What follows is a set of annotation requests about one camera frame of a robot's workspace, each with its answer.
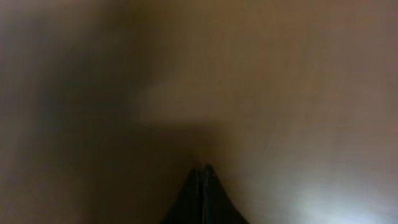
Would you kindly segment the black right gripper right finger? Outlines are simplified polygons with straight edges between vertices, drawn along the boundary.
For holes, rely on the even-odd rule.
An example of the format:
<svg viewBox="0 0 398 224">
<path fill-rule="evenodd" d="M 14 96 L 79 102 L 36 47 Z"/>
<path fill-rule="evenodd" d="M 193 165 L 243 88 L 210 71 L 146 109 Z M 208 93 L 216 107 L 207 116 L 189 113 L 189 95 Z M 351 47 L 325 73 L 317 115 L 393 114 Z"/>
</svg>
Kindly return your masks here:
<svg viewBox="0 0 398 224">
<path fill-rule="evenodd" d="M 209 164 L 204 168 L 203 199 L 206 224 L 249 224 L 233 205 L 214 168 Z"/>
</svg>

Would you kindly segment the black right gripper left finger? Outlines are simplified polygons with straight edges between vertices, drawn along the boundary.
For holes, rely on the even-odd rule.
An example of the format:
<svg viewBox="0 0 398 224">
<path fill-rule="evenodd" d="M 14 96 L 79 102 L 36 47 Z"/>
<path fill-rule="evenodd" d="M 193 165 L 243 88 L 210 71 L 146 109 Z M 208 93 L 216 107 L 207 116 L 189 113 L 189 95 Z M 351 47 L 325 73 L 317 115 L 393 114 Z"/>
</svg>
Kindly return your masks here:
<svg viewBox="0 0 398 224">
<path fill-rule="evenodd" d="M 201 224 L 203 216 L 201 175 L 192 169 L 181 191 L 160 224 Z"/>
</svg>

